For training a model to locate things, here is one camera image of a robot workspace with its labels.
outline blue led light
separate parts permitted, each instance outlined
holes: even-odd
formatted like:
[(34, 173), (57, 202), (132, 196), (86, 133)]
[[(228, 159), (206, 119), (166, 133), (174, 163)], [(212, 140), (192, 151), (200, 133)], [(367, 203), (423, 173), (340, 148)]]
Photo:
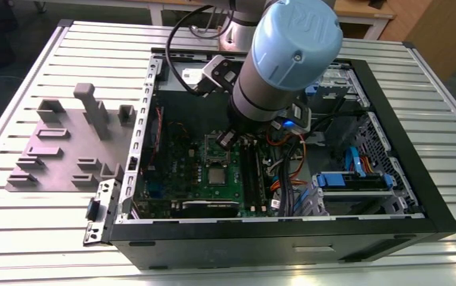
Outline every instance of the blue led light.
[(284, 127), (293, 127), (295, 126), (295, 123), (289, 120), (287, 120), (284, 123), (283, 123), (283, 126)]

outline metal bracket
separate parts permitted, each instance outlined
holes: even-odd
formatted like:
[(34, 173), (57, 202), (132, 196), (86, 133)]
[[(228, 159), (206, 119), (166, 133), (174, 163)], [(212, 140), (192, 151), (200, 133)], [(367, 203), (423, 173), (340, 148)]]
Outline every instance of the metal bracket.
[(102, 181), (92, 198), (86, 218), (89, 219), (84, 246), (110, 244), (112, 227), (116, 221), (121, 183), (116, 179)]

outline green circuit board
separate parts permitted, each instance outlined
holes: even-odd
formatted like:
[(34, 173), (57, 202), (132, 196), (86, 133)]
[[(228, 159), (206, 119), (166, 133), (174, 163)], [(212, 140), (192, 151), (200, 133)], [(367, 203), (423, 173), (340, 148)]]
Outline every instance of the green circuit board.
[(181, 201), (232, 201), (240, 204), (241, 217), (267, 216), (261, 208), (245, 205), (241, 178), (241, 145), (231, 151), (216, 143), (217, 134), (204, 140), (180, 140), (169, 144), (166, 154), (160, 154), (168, 172), (148, 176), (140, 209), (144, 216), (156, 219), (172, 217)]

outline side panel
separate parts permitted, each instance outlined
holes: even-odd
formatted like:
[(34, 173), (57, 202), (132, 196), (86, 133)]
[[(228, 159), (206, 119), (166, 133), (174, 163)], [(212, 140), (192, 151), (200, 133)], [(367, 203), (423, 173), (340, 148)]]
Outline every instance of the side panel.
[(328, 235), (323, 237), (220, 240), (117, 241), (140, 269), (229, 268), (311, 265), (340, 260), (372, 261), (426, 237), (415, 235)]

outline wooden desk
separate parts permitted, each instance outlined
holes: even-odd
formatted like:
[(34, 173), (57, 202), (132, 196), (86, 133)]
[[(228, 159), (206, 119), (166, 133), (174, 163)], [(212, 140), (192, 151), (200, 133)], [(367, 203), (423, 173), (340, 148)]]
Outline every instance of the wooden desk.
[[(186, 0), (42, 0), (42, 2), (145, 8), (150, 10), (154, 26), (164, 26), (162, 10), (193, 11), (202, 6), (201, 3)], [(335, 11), (341, 23), (370, 25), (364, 39), (378, 40), (388, 21), (396, 17), (396, 13), (387, 3), (382, 10), (371, 8), (368, 3), (370, 0), (336, 0)]]
[[(186, 2), (185, 0), (132, 0), (136, 2), (148, 2), (152, 14), (153, 25), (162, 26), (162, 10), (192, 11), (202, 4), (198, 2)], [(396, 13), (387, 2), (383, 8), (375, 9), (368, 6), (370, 0), (336, 0), (335, 11), (340, 17), (341, 23), (366, 24), (370, 29), (364, 39), (378, 40), (387, 23), (396, 17)]]

